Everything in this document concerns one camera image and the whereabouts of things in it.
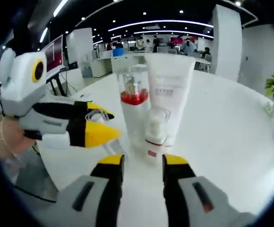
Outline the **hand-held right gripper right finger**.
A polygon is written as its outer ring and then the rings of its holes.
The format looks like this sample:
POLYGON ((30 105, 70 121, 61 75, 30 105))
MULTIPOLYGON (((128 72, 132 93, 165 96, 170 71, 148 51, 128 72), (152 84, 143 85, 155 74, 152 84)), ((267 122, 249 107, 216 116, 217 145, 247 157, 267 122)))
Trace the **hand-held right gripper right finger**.
POLYGON ((227 195, 196 176, 182 157, 164 154, 163 196, 170 227, 233 227, 239 212, 229 205, 227 195))

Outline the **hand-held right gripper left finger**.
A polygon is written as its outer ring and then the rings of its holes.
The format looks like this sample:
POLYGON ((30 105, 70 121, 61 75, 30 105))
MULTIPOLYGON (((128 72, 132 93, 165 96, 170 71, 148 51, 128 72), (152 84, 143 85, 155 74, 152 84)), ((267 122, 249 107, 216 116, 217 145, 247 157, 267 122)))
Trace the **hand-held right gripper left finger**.
POLYGON ((60 191, 57 210, 62 224, 74 227, 115 227, 124 179, 123 154, 98 161, 90 175, 83 175, 60 191))

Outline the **person's left hand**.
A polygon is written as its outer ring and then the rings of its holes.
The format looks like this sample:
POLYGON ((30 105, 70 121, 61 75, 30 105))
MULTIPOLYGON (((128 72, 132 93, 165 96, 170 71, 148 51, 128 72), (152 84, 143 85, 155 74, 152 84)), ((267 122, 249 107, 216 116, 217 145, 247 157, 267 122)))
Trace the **person's left hand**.
POLYGON ((24 136, 24 130, 19 126, 18 120, 6 116, 0 120, 0 161, 18 157, 30 148, 40 155, 34 145, 35 140, 24 136))

